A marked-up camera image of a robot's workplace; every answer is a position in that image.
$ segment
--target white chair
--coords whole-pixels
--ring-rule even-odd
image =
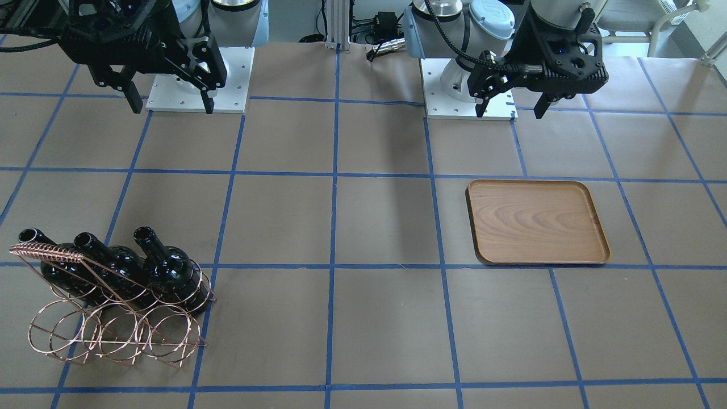
[[[681,23],[689,12],[709,7],[707,0],[608,0],[596,24],[608,31],[604,43],[648,43],[648,56],[653,57],[659,33]],[[618,36],[618,31],[645,36]]]

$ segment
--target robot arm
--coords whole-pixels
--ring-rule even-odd
[[[122,93],[137,114],[137,72],[189,82],[211,114],[228,77],[220,47],[264,44],[263,13],[267,0],[212,0],[212,6],[210,0],[18,0],[0,33],[56,41],[73,62],[89,67],[96,85]]]
[[[552,103],[593,93],[608,81],[601,35],[594,24],[606,1],[472,0],[463,8],[460,0],[419,0],[407,10],[409,27],[419,28],[410,31],[407,50],[415,57],[454,57],[470,72],[467,88],[478,116],[493,97],[525,87],[542,93],[534,109],[542,118]],[[510,51],[500,57],[515,28],[514,19],[502,19],[502,3],[521,5],[524,13]],[[484,25],[489,17],[499,22]],[[479,52],[478,57],[471,52]]]

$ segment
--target bottle neck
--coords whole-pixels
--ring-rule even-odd
[[[73,243],[81,249],[81,251],[96,259],[96,261],[112,261],[115,258],[113,251],[106,247],[96,236],[90,233],[81,233],[76,236]]]
[[[17,239],[21,243],[45,243],[47,245],[56,245],[53,240],[49,239],[38,229],[25,229],[18,234]]]
[[[139,227],[134,232],[134,241],[141,247],[141,250],[157,263],[164,262],[169,256],[169,250],[159,241],[159,238],[149,227]]]

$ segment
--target wood grain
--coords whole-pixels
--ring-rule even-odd
[[[611,256],[580,182],[480,179],[467,197],[476,247],[489,263],[600,264]]]

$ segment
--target wine rack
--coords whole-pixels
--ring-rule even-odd
[[[32,269],[59,298],[41,308],[31,320],[28,328],[28,342],[42,354],[63,362],[84,365],[90,357],[110,360],[132,366],[140,357],[181,368],[184,361],[194,352],[207,345],[202,337],[201,326],[191,313],[201,312],[207,299],[196,308],[186,311],[180,307],[187,300],[177,303],[163,302],[148,286],[139,285],[108,267],[86,257],[83,253],[46,243],[20,243],[9,251]],[[73,297],[49,282],[28,259],[48,263],[77,279],[92,285],[83,295]],[[59,263],[77,263],[85,267],[95,278],[90,282],[64,269]],[[217,299],[210,287],[209,278],[199,264],[193,262],[196,270],[198,290],[205,290],[210,302]],[[96,273],[95,268],[132,281],[142,291],[136,296],[123,299]],[[91,292],[101,292],[105,302],[99,306],[88,306],[83,298]],[[135,309],[134,300],[151,294],[156,302],[144,309]]]

